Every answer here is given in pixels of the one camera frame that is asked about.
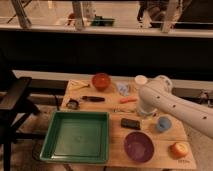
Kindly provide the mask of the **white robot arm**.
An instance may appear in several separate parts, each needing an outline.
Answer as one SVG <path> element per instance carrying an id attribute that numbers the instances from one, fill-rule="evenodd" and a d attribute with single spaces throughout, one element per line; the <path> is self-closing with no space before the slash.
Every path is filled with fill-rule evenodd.
<path id="1" fill-rule="evenodd" d="M 149 81 L 146 76 L 138 75 L 135 83 L 138 86 L 137 112 L 141 116 L 161 110 L 213 139 L 213 109 L 173 95 L 173 84 L 167 76 L 159 75 Z"/>

